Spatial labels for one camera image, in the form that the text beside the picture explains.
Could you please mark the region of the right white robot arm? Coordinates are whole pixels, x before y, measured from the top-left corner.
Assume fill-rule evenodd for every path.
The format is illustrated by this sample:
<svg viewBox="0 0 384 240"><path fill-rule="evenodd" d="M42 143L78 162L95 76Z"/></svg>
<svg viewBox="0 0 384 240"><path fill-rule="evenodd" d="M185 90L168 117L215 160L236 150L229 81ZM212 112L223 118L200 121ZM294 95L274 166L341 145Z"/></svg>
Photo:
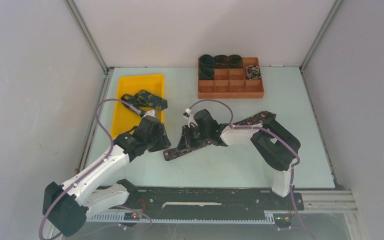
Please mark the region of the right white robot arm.
<svg viewBox="0 0 384 240"><path fill-rule="evenodd" d="M293 182L293 168L299 163L300 141L276 120L276 114L262 111L240 124L218 123L207 109L192 112L186 109L183 116L187 124L176 150L192 152L213 145L254 146L263 160L273 170L271 204L284 209L291 202L290 191Z"/></svg>

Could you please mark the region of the dark floral red-dotted tie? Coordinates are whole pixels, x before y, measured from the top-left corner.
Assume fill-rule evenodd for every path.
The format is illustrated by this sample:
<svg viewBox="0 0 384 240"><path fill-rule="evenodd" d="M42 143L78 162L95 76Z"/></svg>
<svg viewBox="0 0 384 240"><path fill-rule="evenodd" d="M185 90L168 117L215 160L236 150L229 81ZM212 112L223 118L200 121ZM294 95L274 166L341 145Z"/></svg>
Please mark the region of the dark floral red-dotted tie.
<svg viewBox="0 0 384 240"><path fill-rule="evenodd" d="M270 111L261 111L258 112L248 118L245 118L243 120L234 122L234 125L237 126L248 126L248 125L257 125L257 124L263 124L267 122L270 118L276 119L276 114L274 112ZM185 156L187 154L190 154L194 151L197 151L199 149L205 148L207 146L211 146L212 143L209 140L198 140L197 143L194 144L194 146L189 146L189 149L185 150L178 150L177 147L175 148L169 148L165 149L163 151L163 157L166 161L172 161L174 159L180 158L182 156Z"/></svg>

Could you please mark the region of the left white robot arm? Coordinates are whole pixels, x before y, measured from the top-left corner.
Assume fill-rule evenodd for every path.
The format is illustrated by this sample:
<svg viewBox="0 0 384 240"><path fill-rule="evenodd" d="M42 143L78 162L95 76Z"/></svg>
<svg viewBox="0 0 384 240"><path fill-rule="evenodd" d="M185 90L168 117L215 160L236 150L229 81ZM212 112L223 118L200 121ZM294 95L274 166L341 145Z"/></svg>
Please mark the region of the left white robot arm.
<svg viewBox="0 0 384 240"><path fill-rule="evenodd" d="M131 163L145 152L157 152L171 146L164 124L156 117L146 115L133 132L124 132L109 139L109 147L91 165L62 184L54 181L44 190L39 238L44 239L43 227L46 221L54 225L59 233L70 237L85 224L93 212L104 210L103 204L96 204L91 197L100 201L102 195L97 188L110 175Z"/></svg>

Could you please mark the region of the white-patterned tie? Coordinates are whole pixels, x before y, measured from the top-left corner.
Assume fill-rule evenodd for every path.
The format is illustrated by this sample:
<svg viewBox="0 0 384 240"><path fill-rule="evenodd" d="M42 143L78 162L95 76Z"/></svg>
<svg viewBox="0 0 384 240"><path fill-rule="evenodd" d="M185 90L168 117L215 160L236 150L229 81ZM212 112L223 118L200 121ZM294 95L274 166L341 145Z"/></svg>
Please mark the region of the white-patterned tie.
<svg viewBox="0 0 384 240"><path fill-rule="evenodd" d="M260 80L261 78L262 78L261 69L258 65L251 64L245 68L246 80Z"/></svg>

